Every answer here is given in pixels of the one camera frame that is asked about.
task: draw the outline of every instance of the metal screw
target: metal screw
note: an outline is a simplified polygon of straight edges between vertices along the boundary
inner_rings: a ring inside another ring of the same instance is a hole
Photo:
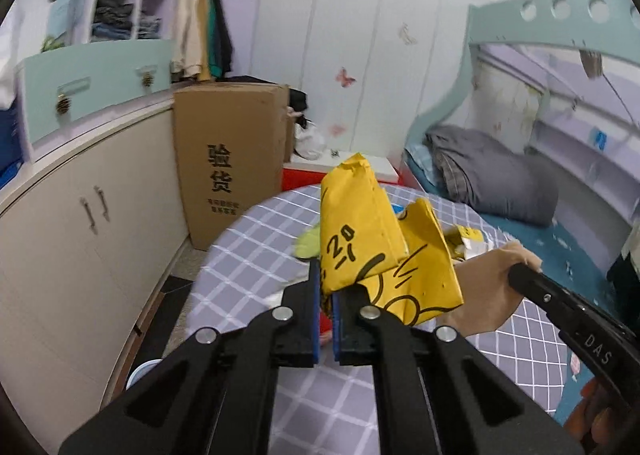
[[[367,305],[360,309],[360,316],[365,320],[376,320],[380,317],[380,309],[378,307],[373,307],[373,305]]]
[[[451,343],[458,337],[458,333],[455,329],[452,329],[451,327],[447,327],[445,325],[444,327],[439,327],[436,329],[436,336],[441,341]]]
[[[213,343],[218,337],[218,333],[211,327],[204,327],[196,332],[196,340],[203,345]]]
[[[293,318],[293,310],[289,307],[276,307],[271,315],[278,321],[289,321]]]

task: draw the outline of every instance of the light green drawer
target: light green drawer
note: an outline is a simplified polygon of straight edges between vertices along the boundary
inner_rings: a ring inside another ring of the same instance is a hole
[[[166,90],[171,85],[170,40],[126,40],[72,45],[22,63],[22,101],[31,143],[105,107]],[[148,72],[150,87],[143,85]],[[70,107],[58,114],[60,94]]]

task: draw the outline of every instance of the gray plaid tablecloth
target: gray plaid tablecloth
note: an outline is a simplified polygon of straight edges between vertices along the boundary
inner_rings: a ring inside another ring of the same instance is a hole
[[[384,185],[393,204],[428,197],[444,225],[481,228],[498,246],[507,237],[470,207],[411,188]],[[290,256],[294,239],[318,222],[319,186],[282,193],[249,210],[211,246],[193,284],[188,332],[209,326],[226,332],[246,326],[268,306],[264,299],[308,266]],[[433,329],[433,323],[420,327]],[[469,337],[546,411],[560,402],[566,377],[566,346],[546,314],[525,300],[493,333]],[[273,411],[273,455],[375,455],[378,425],[370,367],[341,367],[331,345],[315,369],[281,369]]]

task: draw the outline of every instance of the gray bedding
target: gray bedding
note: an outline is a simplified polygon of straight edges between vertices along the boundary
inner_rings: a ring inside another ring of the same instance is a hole
[[[426,133],[434,165],[449,198],[489,213],[549,226],[558,204],[558,185],[543,159],[514,154],[480,132],[440,125]]]

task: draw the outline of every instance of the human hand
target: human hand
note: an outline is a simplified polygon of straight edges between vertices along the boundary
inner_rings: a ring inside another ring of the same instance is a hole
[[[595,444],[607,444],[615,431],[614,412],[607,406],[606,391],[592,379],[580,391],[583,397],[564,423],[564,429],[581,441],[591,432]]]

